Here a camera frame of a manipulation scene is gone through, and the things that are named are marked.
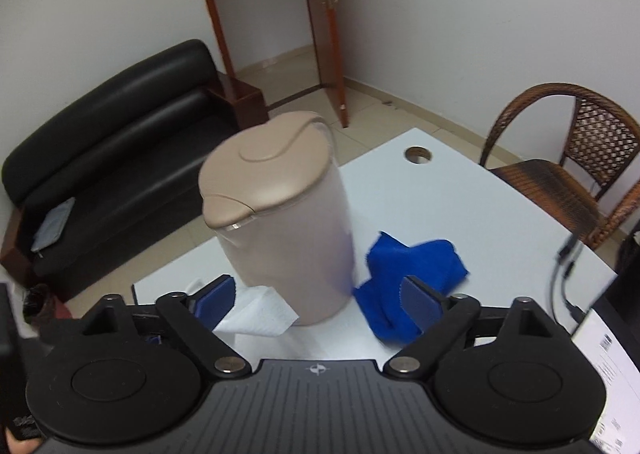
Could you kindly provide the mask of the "white paper towel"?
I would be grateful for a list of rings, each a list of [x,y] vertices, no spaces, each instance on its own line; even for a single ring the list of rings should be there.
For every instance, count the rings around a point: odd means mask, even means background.
[[[207,330],[224,334],[277,337],[298,314],[272,287],[238,287],[228,274],[189,295],[189,311]]]

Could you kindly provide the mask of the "beige plastic lidded container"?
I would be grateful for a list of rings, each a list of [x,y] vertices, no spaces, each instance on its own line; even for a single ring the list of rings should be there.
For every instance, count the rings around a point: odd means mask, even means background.
[[[217,145],[198,174],[202,214],[247,286],[268,286],[300,325],[336,315],[355,286],[352,222],[331,128],[288,112]]]

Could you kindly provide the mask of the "grey pouch on sofa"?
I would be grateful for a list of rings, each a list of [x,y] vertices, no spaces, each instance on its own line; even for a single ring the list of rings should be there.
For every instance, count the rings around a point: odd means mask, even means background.
[[[74,197],[70,197],[47,213],[41,226],[35,233],[32,248],[30,249],[32,252],[40,253],[58,241],[70,218],[70,213],[75,205],[75,201],[76,199]]]

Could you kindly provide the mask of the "black leather sofa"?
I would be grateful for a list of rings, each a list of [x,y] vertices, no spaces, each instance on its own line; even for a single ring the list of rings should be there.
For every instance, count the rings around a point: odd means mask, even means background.
[[[217,73],[206,45],[186,40],[91,90],[9,154],[1,263],[12,280],[69,300],[200,213],[204,159],[239,129],[208,89]],[[32,252],[44,217],[70,197],[61,237]]]

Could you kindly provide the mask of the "white labelled box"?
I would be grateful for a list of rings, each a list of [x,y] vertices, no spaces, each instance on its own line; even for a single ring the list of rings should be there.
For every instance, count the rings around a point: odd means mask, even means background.
[[[605,404],[590,441],[603,453],[639,452],[639,369],[596,309],[590,309],[573,342],[605,385]]]

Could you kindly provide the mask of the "brown wooden side table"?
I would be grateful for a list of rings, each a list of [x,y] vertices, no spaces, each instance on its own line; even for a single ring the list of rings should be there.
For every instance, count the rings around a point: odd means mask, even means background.
[[[239,129],[244,130],[269,121],[267,103],[259,88],[218,72],[208,89],[230,104]]]

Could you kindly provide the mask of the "brown wicker chair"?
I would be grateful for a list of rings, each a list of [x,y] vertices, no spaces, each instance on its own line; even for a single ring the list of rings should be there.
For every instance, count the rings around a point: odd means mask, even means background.
[[[515,118],[549,97],[574,101],[559,159],[526,159],[490,171],[597,249],[639,208],[639,186],[633,185],[610,213],[600,210],[605,194],[639,157],[639,123],[616,102],[575,84],[530,87],[497,117],[480,153],[480,166],[488,166],[489,155]]]

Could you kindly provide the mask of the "brown wooden door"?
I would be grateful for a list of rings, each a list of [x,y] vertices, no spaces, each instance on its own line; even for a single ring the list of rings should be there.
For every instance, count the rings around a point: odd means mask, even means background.
[[[320,84],[326,91],[338,120],[349,125],[343,59],[338,35],[338,0],[306,0],[314,39]]]

